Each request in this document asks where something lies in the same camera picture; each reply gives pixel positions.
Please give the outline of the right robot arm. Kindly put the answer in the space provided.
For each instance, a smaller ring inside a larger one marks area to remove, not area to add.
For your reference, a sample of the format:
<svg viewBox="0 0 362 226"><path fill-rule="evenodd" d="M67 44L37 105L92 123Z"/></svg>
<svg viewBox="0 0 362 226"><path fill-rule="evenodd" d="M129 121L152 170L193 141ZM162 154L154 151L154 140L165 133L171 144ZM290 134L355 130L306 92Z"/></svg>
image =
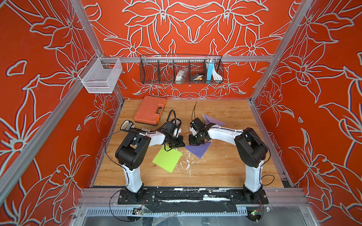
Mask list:
<svg viewBox="0 0 362 226"><path fill-rule="evenodd" d="M240 159L245 164L245 182L242 189L244 201L262 203L262 169L268 147L252 128L234 130L210 123L206 126L190 126L189 144L199 146L206 141L216 139L236 146Z"/></svg>

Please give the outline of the lime green square paper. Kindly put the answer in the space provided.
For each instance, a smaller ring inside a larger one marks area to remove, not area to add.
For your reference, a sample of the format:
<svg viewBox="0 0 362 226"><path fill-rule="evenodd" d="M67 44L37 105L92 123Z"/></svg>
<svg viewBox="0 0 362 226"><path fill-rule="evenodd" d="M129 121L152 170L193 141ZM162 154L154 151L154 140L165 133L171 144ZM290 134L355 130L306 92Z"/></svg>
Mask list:
<svg viewBox="0 0 362 226"><path fill-rule="evenodd" d="M152 162L167 172L172 173L181 156L182 153L177 149L171 149L168 145L163 145Z"/></svg>

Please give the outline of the dark purple square paper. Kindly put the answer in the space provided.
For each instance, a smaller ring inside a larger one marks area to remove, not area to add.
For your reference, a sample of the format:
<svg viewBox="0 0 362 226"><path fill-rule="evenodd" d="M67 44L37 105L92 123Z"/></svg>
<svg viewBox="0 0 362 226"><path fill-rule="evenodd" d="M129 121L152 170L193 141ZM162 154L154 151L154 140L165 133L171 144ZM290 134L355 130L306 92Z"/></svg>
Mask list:
<svg viewBox="0 0 362 226"><path fill-rule="evenodd" d="M202 159L206 151L211 146L212 142L206 142L205 144L201 144L199 146L190 146L186 145L185 148L190 151L192 154L197 156L199 159Z"/></svg>

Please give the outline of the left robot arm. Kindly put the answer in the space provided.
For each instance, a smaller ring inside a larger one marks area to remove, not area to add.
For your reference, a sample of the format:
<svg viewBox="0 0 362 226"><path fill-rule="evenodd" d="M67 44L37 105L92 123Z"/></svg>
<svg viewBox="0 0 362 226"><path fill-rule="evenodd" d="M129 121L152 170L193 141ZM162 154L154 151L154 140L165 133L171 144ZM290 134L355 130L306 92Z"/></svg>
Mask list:
<svg viewBox="0 0 362 226"><path fill-rule="evenodd" d="M123 168L126 186L122 197L127 203L140 203L143 201L144 183L141 180L140 166L149 147L156 145L173 148L184 147L182 135L163 133L160 131L140 132L128 130L123 142L115 153L115 158Z"/></svg>

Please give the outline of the light lavender square paper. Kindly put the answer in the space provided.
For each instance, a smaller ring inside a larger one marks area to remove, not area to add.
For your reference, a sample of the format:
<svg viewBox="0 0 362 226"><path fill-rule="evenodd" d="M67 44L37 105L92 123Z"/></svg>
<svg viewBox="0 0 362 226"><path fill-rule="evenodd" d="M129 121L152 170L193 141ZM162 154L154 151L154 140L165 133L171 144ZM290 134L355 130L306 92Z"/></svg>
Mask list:
<svg viewBox="0 0 362 226"><path fill-rule="evenodd" d="M214 124L216 124L216 125L218 125L218 126L223 126L223 125L225 125L225 122L222 122L222 121L220 121L220 120L217 120L217 119L215 119L215 118L212 118L212 117L210 117L210 116L208 116L208 115L202 114L202 116L203 116L206 124L214 123Z"/></svg>

